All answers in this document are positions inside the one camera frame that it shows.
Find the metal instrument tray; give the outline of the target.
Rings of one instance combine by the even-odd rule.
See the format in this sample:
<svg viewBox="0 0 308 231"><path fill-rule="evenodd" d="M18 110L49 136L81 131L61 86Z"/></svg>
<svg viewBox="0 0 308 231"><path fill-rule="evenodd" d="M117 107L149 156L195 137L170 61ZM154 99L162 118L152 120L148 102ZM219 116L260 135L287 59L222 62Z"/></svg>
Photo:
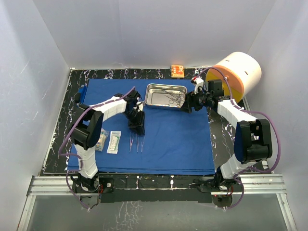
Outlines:
<svg viewBox="0 0 308 231"><path fill-rule="evenodd" d="M145 104L151 108L179 110L180 107L168 105L168 98L164 95L162 89L187 93L187 88L185 86L151 83L146 88L144 98Z"/></svg>

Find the green packaged surgical supplies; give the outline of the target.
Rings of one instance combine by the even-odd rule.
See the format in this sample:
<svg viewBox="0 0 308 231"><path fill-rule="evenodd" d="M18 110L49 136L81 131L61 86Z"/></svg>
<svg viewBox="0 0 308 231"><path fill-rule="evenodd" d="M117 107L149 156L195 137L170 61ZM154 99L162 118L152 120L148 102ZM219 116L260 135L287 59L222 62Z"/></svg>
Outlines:
<svg viewBox="0 0 308 231"><path fill-rule="evenodd" d="M102 128L101 132L100 132L100 137L98 139L98 142L95 145L95 150L96 151L100 151L101 152L103 150L104 144L105 144L108 136L109 136L109 131L106 131L106 130L104 130Z"/></svg>

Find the white suture packet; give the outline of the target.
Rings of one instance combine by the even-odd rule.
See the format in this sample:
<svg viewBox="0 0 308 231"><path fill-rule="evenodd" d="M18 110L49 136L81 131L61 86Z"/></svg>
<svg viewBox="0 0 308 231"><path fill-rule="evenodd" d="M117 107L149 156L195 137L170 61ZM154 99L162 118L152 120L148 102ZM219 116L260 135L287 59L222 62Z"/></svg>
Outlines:
<svg viewBox="0 0 308 231"><path fill-rule="evenodd" d="M108 148L107 148L108 154L118 153L120 137L121 137L121 131L111 131L110 132L110 139L109 139Z"/></svg>

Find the blue surgical drape cloth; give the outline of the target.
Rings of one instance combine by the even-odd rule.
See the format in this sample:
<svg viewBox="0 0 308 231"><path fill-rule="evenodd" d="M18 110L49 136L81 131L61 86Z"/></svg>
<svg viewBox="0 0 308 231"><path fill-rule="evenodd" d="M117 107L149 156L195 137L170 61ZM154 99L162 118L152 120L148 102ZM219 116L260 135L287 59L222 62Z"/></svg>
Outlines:
<svg viewBox="0 0 308 231"><path fill-rule="evenodd" d="M162 175L212 175L210 129L206 109L185 113L146 107L145 139L141 153L136 152L136 139L129 152L130 130L123 114L103 122L107 131L121 131L117 154L106 149L96 152L100 172Z"/></svg>

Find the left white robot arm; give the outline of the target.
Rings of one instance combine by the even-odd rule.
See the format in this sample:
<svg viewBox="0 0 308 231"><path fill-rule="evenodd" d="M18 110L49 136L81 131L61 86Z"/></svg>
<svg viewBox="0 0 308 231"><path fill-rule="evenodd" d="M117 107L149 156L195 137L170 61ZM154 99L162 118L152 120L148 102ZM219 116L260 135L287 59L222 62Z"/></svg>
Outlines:
<svg viewBox="0 0 308 231"><path fill-rule="evenodd" d="M125 95L116 94L107 101L88 106L77 106L77 119L69 132L69 137L77 151L78 174L71 180L83 190L94 192L99 188L95 146L101 135L103 122L117 114L124 114L128 127L137 136L145 135L145 112L141 95L131 89Z"/></svg>

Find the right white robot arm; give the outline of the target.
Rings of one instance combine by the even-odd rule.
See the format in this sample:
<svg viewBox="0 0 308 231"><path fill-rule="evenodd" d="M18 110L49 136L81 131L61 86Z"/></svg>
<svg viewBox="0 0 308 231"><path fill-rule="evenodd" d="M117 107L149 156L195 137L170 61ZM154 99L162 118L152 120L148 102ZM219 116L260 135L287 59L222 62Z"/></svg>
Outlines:
<svg viewBox="0 0 308 231"><path fill-rule="evenodd" d="M181 111L191 113L210 107L235 128L234 154L217 168L213 179L196 182L199 187L225 191L251 166L272 156L270 122L246 113L235 99L226 96L220 79L210 80L207 89L200 77L192 78L191 82L194 90L186 93Z"/></svg>

